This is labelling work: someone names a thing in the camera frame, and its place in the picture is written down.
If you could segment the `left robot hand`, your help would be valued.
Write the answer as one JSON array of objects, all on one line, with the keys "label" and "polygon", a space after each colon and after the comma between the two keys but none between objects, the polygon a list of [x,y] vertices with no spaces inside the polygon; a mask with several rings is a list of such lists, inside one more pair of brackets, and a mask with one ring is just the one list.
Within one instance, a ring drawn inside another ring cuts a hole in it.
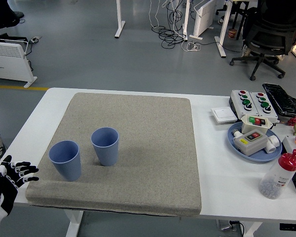
[{"label": "left robot hand", "polygon": [[14,163],[8,155],[0,164],[0,223],[7,217],[14,206],[18,189],[27,182],[39,180],[36,176],[39,169],[28,161]]}]

